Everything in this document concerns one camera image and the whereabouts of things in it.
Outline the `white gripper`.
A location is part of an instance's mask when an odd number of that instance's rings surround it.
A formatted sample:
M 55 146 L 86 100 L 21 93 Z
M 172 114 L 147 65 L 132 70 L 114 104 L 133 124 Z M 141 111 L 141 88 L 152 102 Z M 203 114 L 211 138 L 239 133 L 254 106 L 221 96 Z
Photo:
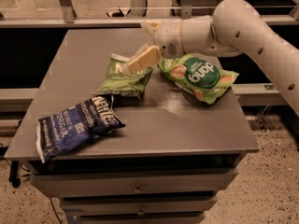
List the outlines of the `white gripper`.
M 181 43 L 181 22 L 144 21 L 141 23 L 141 28 L 154 37 L 157 46 L 143 45 L 127 62 L 128 74 L 136 74 L 142 69 L 157 64 L 163 56 L 177 58 L 184 55 Z

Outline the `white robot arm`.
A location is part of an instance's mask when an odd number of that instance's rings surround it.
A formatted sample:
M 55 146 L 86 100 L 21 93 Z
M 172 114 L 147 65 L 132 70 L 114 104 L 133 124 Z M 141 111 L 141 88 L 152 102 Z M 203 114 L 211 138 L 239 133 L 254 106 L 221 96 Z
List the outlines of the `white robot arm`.
M 299 50 L 277 35 L 244 0 L 223 0 L 211 16 L 143 22 L 154 45 L 141 48 L 124 66 L 126 74 L 186 53 L 215 57 L 248 55 L 299 114 Z

